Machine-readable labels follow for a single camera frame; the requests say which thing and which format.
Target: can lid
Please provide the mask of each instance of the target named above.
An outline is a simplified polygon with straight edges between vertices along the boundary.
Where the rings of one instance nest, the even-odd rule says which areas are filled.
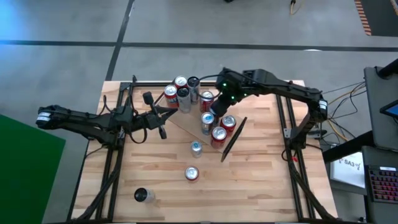
[[[189,95],[189,89],[187,87],[181,87],[177,90],[177,96],[186,97]]]
[[[198,79],[199,79],[199,78],[197,78],[197,77],[190,77],[190,78],[188,79],[188,86],[190,86],[190,87],[195,87],[194,84],[196,84],[196,82],[197,82]]]
[[[214,97],[212,92],[210,92],[210,91],[204,91],[203,93],[201,93],[201,95],[204,96],[204,97],[207,97],[207,98]],[[205,99],[205,98],[202,98],[202,100],[203,101],[211,101],[211,100]]]
[[[198,142],[198,141],[193,141],[193,142],[191,143],[191,149],[192,149],[193,151],[195,151],[195,152],[201,151],[201,148],[202,148],[202,146],[201,146],[201,143],[200,143],[200,142]]]
[[[214,121],[214,116],[209,112],[205,112],[201,115],[201,121],[204,124],[211,124]]]
[[[185,78],[183,76],[179,76],[179,77],[175,78],[175,84],[177,84],[179,86],[183,86],[183,85],[187,84],[187,78]]]
[[[138,188],[134,193],[134,198],[137,202],[143,202],[148,197],[148,191],[145,188]]]
[[[213,130],[213,137],[217,140],[223,140],[226,137],[226,131],[222,127],[217,127]]]
[[[166,88],[164,88],[164,93],[167,96],[172,96],[177,93],[177,87],[175,87],[174,85],[168,85],[166,86]]]
[[[223,118],[223,124],[226,127],[233,127],[236,124],[234,116],[228,115]]]
[[[185,170],[185,177],[188,180],[195,180],[199,176],[199,170],[196,167],[190,166]]]

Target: soda can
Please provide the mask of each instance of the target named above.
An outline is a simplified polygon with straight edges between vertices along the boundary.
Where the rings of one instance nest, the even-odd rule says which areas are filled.
[[[181,87],[177,90],[178,108],[183,113],[191,112],[191,96],[187,87]]]
[[[195,84],[197,84],[197,80],[197,77],[190,77],[188,79],[188,89],[190,90],[191,103],[193,105],[199,102],[200,82],[198,83],[198,85],[195,86]]]
[[[190,182],[196,182],[196,180],[199,178],[198,168],[189,166],[187,169],[185,169],[185,178],[187,178],[187,180]]]
[[[201,93],[202,96],[207,97],[207,98],[211,98],[214,97],[213,94],[210,91],[204,91],[203,93]],[[214,99],[204,99],[204,98],[200,98],[200,112],[204,113],[204,112],[209,112],[210,106],[211,104],[214,102]]]
[[[234,116],[228,115],[223,117],[221,119],[221,127],[223,127],[226,130],[226,136],[231,137],[232,133],[234,132],[235,126],[236,126],[236,120]]]
[[[193,141],[191,143],[191,153],[192,153],[193,157],[195,157],[195,158],[201,157],[202,151],[203,151],[203,148],[202,148],[202,145],[200,142]]]
[[[213,129],[214,116],[210,112],[201,115],[201,131],[203,134],[209,135]]]
[[[181,87],[188,87],[187,78],[185,78],[183,76],[176,77],[174,80],[174,85],[175,85],[175,87],[177,87],[177,89],[179,89]]]
[[[137,202],[153,202],[155,200],[155,193],[153,190],[148,190],[143,187],[138,188],[134,193],[134,198]]]
[[[213,129],[211,133],[211,146],[215,149],[221,149],[224,146],[226,139],[226,131],[222,127]]]
[[[214,116],[214,121],[213,121],[213,126],[217,126],[218,125],[218,121],[220,120],[220,116],[218,116],[213,109],[210,107],[209,112]]]
[[[164,96],[167,100],[167,106],[170,108],[178,108],[177,87],[174,85],[166,86],[164,88]]]

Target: computer monitor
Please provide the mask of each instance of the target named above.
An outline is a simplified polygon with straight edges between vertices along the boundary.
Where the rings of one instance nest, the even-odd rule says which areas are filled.
[[[380,108],[380,113],[398,118],[398,100]]]

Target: black floor stripe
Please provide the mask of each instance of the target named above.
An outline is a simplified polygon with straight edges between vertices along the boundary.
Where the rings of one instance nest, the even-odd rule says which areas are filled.
[[[120,31],[119,31],[119,35],[118,35],[118,41],[116,42],[116,46],[113,50],[111,62],[109,63],[108,71],[106,72],[105,81],[112,80],[114,68],[116,66],[116,62],[118,61],[120,48],[122,47],[122,44],[123,44],[124,34],[126,33],[127,24],[129,23],[130,13],[132,10],[133,3],[134,3],[134,0],[129,0],[129,3],[127,4],[127,9],[126,9],[126,12],[124,13],[122,26],[120,27]]]
[[[398,52],[398,47],[335,47],[305,45],[259,45],[259,44],[194,44],[194,43],[146,43],[125,42],[122,47],[145,47],[165,49],[246,49],[246,50],[322,50],[338,52]]]
[[[116,46],[116,42],[46,41],[46,40],[0,40],[0,45],[114,47],[114,46]]]

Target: red soda can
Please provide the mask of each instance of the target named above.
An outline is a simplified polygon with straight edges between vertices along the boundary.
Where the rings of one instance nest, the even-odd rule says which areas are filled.
[[[167,106],[178,108],[177,88],[174,85],[168,85],[164,88],[164,96],[167,100]]]
[[[211,133],[211,146],[215,149],[221,149],[224,146],[226,139],[226,131],[222,127],[213,129]]]
[[[185,78],[183,76],[176,77],[174,80],[174,85],[175,85],[175,87],[177,87],[177,89],[179,89],[181,87],[188,87],[187,83],[188,83],[187,78]]]
[[[202,96],[207,97],[207,98],[212,98],[214,97],[213,94],[210,91],[204,91],[203,93],[201,93]],[[211,104],[214,102],[214,99],[204,99],[204,98],[200,98],[200,112],[204,113],[204,112],[209,112],[210,106]]]
[[[231,137],[232,133],[234,132],[236,126],[236,120],[234,116],[228,115],[221,119],[221,127],[223,127],[226,131],[226,136]]]

